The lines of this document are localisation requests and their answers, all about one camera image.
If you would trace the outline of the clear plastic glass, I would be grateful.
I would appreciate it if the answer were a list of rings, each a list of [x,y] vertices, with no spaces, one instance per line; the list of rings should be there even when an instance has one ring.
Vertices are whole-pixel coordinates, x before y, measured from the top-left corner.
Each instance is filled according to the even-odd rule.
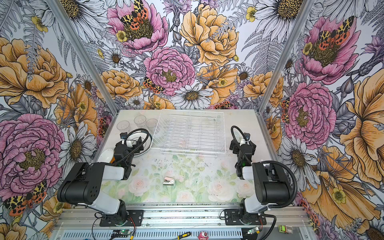
[[[146,129],[150,132],[151,135],[155,133],[156,127],[158,124],[157,119],[149,119],[146,122]]]
[[[117,129],[120,133],[129,133],[131,130],[130,122],[126,120],[120,121],[119,123],[117,123]]]
[[[134,118],[134,123],[138,128],[146,128],[147,118],[144,115],[138,115]]]

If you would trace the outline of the white wire dish rack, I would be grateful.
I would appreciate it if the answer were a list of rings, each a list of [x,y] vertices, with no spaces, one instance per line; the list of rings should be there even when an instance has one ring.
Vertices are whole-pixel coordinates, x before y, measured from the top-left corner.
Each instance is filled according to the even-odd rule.
[[[161,110],[151,148],[180,155],[224,154],[225,115],[217,111]]]

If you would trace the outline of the orange plastic bowl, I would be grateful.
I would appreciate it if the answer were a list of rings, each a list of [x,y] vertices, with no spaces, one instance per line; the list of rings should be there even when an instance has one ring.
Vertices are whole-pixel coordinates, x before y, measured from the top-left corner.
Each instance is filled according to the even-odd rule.
[[[110,160],[110,164],[114,163],[115,162],[115,157],[113,156],[112,159]]]

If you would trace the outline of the lime green plastic bowl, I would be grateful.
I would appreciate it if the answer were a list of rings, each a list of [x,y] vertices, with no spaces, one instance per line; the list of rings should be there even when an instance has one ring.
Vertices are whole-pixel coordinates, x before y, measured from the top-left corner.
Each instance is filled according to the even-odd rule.
[[[107,149],[101,153],[101,155],[98,158],[98,163],[110,163],[110,160],[114,156],[114,150],[113,149]]]

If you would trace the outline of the teal rimmed back plate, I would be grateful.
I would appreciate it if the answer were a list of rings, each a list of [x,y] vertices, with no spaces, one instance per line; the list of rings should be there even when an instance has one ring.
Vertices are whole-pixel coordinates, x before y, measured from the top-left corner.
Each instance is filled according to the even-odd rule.
[[[134,158],[145,155],[150,150],[153,141],[153,136],[150,132],[147,129],[139,128],[131,131],[129,134],[132,140],[135,140],[134,145],[142,144],[140,150],[134,153]]]

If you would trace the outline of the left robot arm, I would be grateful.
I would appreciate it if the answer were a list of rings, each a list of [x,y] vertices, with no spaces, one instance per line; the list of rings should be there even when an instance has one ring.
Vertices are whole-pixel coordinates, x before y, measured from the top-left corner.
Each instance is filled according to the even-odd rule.
[[[133,157],[144,150],[142,138],[134,140],[129,147],[126,141],[116,144],[113,163],[77,163],[59,187],[59,202],[81,205],[101,213],[108,224],[122,226],[135,224],[134,216],[129,214],[123,200],[112,198],[101,190],[103,181],[127,180],[132,172]]]

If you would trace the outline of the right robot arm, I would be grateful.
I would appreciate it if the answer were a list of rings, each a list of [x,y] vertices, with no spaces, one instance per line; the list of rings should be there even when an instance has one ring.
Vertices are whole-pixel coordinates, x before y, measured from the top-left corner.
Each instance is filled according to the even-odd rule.
[[[235,164],[237,177],[252,180],[254,191],[250,197],[243,197],[237,212],[226,211],[226,224],[265,224],[264,212],[285,208],[294,201],[298,192],[297,179],[287,166],[279,162],[251,162],[256,145],[250,141],[232,140],[230,150],[238,158]]]

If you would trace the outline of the small green device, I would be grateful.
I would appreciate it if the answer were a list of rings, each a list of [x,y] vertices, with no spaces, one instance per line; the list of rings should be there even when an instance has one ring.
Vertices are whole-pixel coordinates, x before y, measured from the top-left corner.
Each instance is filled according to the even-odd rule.
[[[293,233],[293,227],[291,227],[291,226],[278,225],[278,230],[280,233],[283,233],[283,234],[292,234]]]

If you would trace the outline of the pink small toy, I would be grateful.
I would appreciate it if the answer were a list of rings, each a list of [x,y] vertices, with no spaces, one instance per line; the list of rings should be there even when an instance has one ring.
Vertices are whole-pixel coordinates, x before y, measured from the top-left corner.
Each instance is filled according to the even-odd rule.
[[[207,232],[200,232],[198,235],[198,240],[208,240],[209,239],[209,234]]]

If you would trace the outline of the yellow black screwdriver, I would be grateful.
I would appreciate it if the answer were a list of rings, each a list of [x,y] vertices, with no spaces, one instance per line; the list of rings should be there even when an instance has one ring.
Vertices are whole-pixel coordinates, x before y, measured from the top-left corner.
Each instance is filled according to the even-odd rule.
[[[191,232],[186,232],[186,233],[183,233],[181,235],[178,235],[176,238],[174,238],[173,240],[181,240],[181,239],[184,239],[184,238],[187,238],[187,237],[190,237],[191,236]]]

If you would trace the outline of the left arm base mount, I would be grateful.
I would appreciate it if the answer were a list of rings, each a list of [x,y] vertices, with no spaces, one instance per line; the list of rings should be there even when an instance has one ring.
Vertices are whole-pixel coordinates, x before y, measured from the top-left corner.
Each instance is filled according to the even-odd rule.
[[[105,214],[100,221],[100,227],[140,227],[142,225],[143,210],[124,210],[125,205],[120,205],[117,213]]]

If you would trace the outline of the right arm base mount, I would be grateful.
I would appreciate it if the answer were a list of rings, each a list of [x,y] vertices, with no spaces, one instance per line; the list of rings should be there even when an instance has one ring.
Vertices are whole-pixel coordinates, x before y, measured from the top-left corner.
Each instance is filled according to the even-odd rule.
[[[219,219],[225,221],[226,226],[265,225],[266,218],[258,214],[250,214],[244,208],[224,209]]]

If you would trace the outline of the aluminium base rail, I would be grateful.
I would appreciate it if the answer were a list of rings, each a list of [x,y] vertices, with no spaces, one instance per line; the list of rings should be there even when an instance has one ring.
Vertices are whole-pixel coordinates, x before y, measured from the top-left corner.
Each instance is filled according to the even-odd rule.
[[[270,210],[263,217],[265,225],[226,226],[219,219],[224,209],[239,208],[237,203],[215,204],[131,204],[130,210],[143,210],[140,227],[100,227],[102,216],[85,207],[64,210],[51,238],[53,240],[109,240],[113,230],[135,230],[135,240],[172,240],[178,235],[191,232],[190,240],[196,240],[200,232],[209,234],[210,240],[242,240],[262,238],[271,227],[286,225],[293,227],[292,234],[274,231],[270,239],[310,239],[305,228],[309,225],[302,207],[287,207]]]

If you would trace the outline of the aluminium corner post right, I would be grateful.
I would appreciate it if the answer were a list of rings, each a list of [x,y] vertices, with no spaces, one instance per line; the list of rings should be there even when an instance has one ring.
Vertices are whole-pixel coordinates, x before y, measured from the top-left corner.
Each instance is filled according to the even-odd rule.
[[[264,96],[262,97],[262,101],[257,110],[258,114],[262,113],[266,108],[266,105],[272,96],[273,90],[278,84],[284,65],[290,56],[290,52],[293,49],[294,44],[297,41],[301,30],[304,28],[306,24],[306,20],[309,17],[314,4],[315,4],[314,0],[307,0],[303,2],[302,7],[298,13],[298,18],[294,23],[293,29],[288,34],[287,42],[280,55],[279,61],[273,71],[273,75],[271,77],[270,83],[266,88],[266,92],[264,93]]]

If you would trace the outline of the aluminium corner post left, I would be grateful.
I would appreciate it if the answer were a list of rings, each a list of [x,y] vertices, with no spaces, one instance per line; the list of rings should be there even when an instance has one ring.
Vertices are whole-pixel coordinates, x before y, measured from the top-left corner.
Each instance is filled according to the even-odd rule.
[[[104,97],[104,100],[108,107],[110,108],[112,115],[117,116],[119,113],[119,108],[115,104],[113,98],[107,90],[101,76],[99,75],[94,62],[92,61],[90,55],[88,54],[85,46],[82,43],[81,38],[79,37],[77,30],[73,26],[71,20],[68,18],[64,7],[62,6],[60,1],[48,1],[47,2],[49,8],[53,12],[54,16],[59,22],[59,25],[63,28],[64,33],[67,37],[72,41],[72,46],[78,53],[81,58],[83,64],[85,65],[89,75],[92,77],[95,82],[98,90],[101,95]]]

